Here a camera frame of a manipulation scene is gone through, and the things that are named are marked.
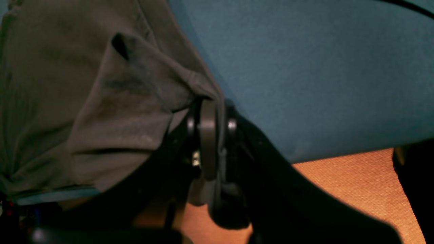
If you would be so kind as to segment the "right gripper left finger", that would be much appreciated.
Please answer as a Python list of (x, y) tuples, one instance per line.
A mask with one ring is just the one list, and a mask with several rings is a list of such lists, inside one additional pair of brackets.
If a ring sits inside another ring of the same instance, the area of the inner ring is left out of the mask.
[(216, 105), (204, 99), (158, 150), (110, 190), (45, 220), (32, 244), (181, 244), (172, 229), (175, 209), (185, 202), (192, 180), (217, 176)]

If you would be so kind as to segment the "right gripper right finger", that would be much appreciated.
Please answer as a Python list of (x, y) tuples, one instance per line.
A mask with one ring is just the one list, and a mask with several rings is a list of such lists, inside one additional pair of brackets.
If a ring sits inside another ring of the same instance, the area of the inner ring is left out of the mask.
[(226, 100), (225, 162), (215, 223), (253, 227), (249, 244), (400, 244), (397, 231), (316, 187)]

